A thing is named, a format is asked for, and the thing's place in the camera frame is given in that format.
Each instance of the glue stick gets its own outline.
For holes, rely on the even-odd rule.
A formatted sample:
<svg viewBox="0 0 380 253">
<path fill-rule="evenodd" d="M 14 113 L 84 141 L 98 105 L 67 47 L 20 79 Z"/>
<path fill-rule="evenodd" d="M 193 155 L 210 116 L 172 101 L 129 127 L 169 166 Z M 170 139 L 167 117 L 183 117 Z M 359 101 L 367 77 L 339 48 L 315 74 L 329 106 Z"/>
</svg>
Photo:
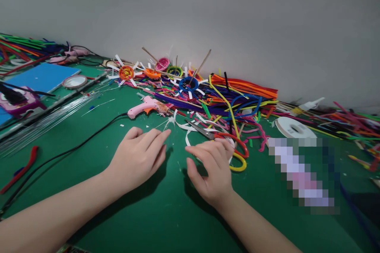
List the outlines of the glue stick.
<svg viewBox="0 0 380 253">
<path fill-rule="evenodd" d="M 315 100 L 313 102 L 307 102 L 302 105 L 299 105 L 298 107 L 294 108 L 293 110 L 290 111 L 290 114 L 294 117 L 310 110 L 310 109 L 315 109 L 318 106 L 318 103 L 322 101 L 324 97 L 319 98 L 318 100 Z"/>
</svg>

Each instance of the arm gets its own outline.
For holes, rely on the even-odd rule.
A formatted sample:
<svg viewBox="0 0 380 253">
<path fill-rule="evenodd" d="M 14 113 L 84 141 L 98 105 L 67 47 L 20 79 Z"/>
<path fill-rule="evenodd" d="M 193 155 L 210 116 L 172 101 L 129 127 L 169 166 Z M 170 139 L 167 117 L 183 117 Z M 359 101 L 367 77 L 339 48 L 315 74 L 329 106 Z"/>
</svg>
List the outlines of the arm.
<svg viewBox="0 0 380 253">
<path fill-rule="evenodd" d="M 187 158 L 188 175 L 199 194 L 220 213 L 249 252 L 300 252 L 233 190 L 228 160 L 234 149 L 228 141 L 216 140 L 186 147 L 203 162 L 209 175 L 201 177 L 194 161 Z"/>
<path fill-rule="evenodd" d="M 0 222 L 2 252 L 56 252 L 93 216 L 157 171 L 169 134 L 131 128 L 102 173 Z"/>
</svg>

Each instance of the white wall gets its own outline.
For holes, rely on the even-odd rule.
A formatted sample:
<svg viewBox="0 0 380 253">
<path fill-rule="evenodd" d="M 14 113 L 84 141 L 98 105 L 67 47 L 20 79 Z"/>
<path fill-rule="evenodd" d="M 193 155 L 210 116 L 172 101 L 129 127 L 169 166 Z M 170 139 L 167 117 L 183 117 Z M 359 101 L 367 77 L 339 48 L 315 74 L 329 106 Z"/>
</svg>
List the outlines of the white wall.
<svg viewBox="0 0 380 253">
<path fill-rule="evenodd" d="M 380 0 L 1 0 L 0 30 L 146 61 L 169 53 L 301 102 L 380 111 Z"/>
</svg>

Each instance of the metal wire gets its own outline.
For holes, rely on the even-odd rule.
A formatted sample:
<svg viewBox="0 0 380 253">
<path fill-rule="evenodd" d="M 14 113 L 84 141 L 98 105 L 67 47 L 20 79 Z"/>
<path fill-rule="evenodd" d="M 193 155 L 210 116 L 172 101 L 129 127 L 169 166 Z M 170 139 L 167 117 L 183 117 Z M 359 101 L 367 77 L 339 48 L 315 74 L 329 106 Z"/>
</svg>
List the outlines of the metal wire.
<svg viewBox="0 0 380 253">
<path fill-rule="evenodd" d="M 16 154 L 32 141 L 39 138 L 45 132 L 55 127 L 65 118 L 69 117 L 97 97 L 99 97 L 99 92 L 90 93 L 89 96 L 82 96 L 67 105 L 57 108 L 48 116 L 38 120 L 32 125 L 25 127 L 14 136 L 0 143 L 0 159 Z"/>
</svg>

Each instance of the pink device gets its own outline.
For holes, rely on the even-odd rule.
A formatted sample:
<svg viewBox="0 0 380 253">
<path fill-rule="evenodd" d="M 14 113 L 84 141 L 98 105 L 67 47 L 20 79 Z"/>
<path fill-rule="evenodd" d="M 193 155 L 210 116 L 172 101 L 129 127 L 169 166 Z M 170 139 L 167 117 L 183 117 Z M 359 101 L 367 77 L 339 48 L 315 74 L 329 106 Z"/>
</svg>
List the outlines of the pink device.
<svg viewBox="0 0 380 253">
<path fill-rule="evenodd" d="M 65 57 L 52 57 L 49 62 L 55 63 L 55 62 L 63 61 L 66 59 L 66 57 L 68 55 L 77 57 L 77 56 L 84 56 L 84 55 L 88 55 L 88 54 L 89 54 L 89 52 L 87 50 L 72 49 L 71 51 L 65 51 L 65 55 L 66 55 Z"/>
<path fill-rule="evenodd" d="M 22 88 L 32 90 L 26 86 L 22 86 Z M 29 110 L 33 110 L 33 113 L 36 114 L 46 109 L 46 106 L 40 102 L 40 98 L 38 95 L 30 93 L 30 92 L 26 92 L 24 90 L 19 90 L 19 89 L 14 89 L 14 90 L 24 95 L 26 100 L 17 105 L 11 105 L 5 99 L 5 96 L 1 94 L 0 106 L 2 106 L 8 114 L 16 118 L 21 118 Z"/>
<path fill-rule="evenodd" d="M 153 99 L 151 96 L 145 96 L 144 103 L 137 105 L 128 111 L 128 117 L 130 119 L 134 119 L 139 113 L 144 110 L 146 110 L 146 113 L 148 113 L 151 109 L 156 109 L 157 103 L 161 104 L 161 102 Z"/>
<path fill-rule="evenodd" d="M 145 96 L 144 103 L 133 107 L 127 114 L 130 119 L 134 119 L 142 111 L 145 111 L 148 114 L 151 110 L 157 110 L 160 114 L 173 114 L 167 106 L 160 101 L 153 99 L 151 96 Z"/>
</svg>

